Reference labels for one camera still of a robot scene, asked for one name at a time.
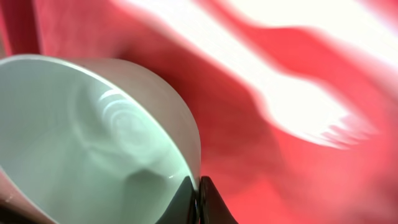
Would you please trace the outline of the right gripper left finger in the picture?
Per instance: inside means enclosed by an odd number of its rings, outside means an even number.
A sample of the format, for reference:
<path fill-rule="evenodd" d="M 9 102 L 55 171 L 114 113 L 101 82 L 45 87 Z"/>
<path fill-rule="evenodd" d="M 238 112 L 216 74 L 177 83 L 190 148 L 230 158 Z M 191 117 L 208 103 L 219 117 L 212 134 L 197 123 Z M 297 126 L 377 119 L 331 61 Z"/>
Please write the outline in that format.
<path fill-rule="evenodd" d="M 155 224 L 196 224 L 197 193 L 189 176 L 186 176 L 165 212 Z"/>

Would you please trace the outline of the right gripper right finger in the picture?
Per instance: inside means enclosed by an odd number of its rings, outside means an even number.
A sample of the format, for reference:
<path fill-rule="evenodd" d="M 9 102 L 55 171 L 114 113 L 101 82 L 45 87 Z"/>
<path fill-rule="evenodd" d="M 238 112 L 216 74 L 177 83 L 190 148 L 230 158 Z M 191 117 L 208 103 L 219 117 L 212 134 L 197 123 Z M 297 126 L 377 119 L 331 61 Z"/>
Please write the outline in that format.
<path fill-rule="evenodd" d="M 238 224 L 208 176 L 200 181 L 199 208 L 201 224 Z"/>

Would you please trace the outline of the mint green bowl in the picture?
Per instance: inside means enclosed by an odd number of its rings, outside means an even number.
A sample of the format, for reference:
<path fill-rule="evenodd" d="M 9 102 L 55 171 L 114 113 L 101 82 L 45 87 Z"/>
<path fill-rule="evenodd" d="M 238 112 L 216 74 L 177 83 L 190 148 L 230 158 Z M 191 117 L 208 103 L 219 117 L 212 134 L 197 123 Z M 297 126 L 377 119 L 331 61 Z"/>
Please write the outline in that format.
<path fill-rule="evenodd" d="M 200 153 L 187 104 L 140 65 L 1 60 L 1 203 L 39 223 L 155 223 L 197 193 Z"/>

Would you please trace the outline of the cream plastic fork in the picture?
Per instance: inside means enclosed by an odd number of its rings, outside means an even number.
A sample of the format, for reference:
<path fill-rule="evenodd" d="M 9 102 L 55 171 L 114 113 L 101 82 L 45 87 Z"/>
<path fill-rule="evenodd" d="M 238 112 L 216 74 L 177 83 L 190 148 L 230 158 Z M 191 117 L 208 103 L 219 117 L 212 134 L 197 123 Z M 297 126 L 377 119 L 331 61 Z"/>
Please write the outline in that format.
<path fill-rule="evenodd" d="M 376 127 L 326 84 L 283 72 L 200 1 L 116 1 L 121 9 L 252 88 L 262 117 L 304 141 L 345 149 Z"/>

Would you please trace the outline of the cream plastic spoon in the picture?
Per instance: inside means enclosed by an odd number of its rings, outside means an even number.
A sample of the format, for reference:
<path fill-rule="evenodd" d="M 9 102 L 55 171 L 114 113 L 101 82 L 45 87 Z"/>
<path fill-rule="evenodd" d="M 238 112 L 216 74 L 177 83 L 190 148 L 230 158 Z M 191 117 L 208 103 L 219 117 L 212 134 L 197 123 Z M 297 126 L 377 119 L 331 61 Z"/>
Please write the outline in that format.
<path fill-rule="evenodd" d="M 397 67 L 397 33 L 359 1 L 229 0 L 227 5 L 255 25 L 319 29 Z"/>

